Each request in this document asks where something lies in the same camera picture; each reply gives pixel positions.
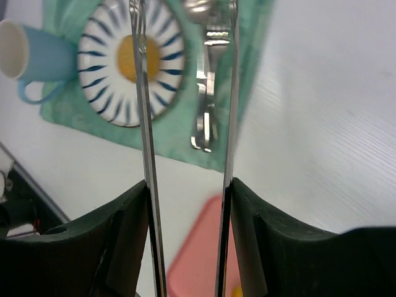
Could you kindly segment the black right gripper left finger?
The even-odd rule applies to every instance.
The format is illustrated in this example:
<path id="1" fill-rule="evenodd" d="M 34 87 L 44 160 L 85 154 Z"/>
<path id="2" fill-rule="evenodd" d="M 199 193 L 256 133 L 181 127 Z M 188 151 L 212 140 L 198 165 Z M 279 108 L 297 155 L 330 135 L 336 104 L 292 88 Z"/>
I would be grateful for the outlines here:
<path id="1" fill-rule="evenodd" d="M 135 296 L 147 193 L 141 181 L 43 235 L 1 240 L 1 296 Z"/>

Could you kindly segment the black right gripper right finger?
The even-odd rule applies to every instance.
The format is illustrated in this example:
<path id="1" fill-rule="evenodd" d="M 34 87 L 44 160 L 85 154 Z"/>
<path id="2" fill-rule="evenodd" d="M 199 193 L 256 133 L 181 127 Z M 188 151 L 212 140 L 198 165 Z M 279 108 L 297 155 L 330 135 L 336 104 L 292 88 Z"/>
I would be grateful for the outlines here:
<path id="1" fill-rule="evenodd" d="M 232 185 L 231 222 L 244 296 L 394 296 L 395 228 L 341 234 Z"/>

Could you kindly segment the silver metal tongs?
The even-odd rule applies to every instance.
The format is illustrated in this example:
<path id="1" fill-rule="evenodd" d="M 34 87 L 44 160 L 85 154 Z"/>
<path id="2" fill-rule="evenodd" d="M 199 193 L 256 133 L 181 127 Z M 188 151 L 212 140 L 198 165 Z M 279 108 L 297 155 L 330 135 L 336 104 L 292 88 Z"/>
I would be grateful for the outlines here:
<path id="1" fill-rule="evenodd" d="M 209 38 L 207 46 L 210 52 L 220 57 L 229 43 L 234 46 L 233 68 L 231 77 L 230 115 L 228 125 L 228 142 L 226 148 L 225 169 L 223 173 L 222 212 L 217 254 L 217 270 L 215 296 L 224 296 L 226 290 L 226 268 L 228 258 L 228 240 L 231 218 L 231 184 L 233 182 L 233 167 L 235 156 L 235 140 L 238 127 L 239 105 L 239 2 L 228 1 L 230 21 L 224 22 L 222 9 L 217 7 L 217 1 L 185 2 L 186 12 L 198 24 L 204 24 L 209 18 L 216 18 L 217 29 L 211 34 L 218 36 Z M 166 296 L 165 263 L 163 256 L 163 238 L 161 231 L 160 204 L 158 198 L 157 170 L 153 147 L 152 120 L 150 111 L 149 85 L 146 57 L 146 22 L 145 1 L 130 1 L 132 48 L 136 69 L 137 102 L 139 107 L 140 128 L 142 132 L 142 153 L 144 161 L 145 182 L 150 194 L 149 231 L 154 269 L 156 296 Z"/>

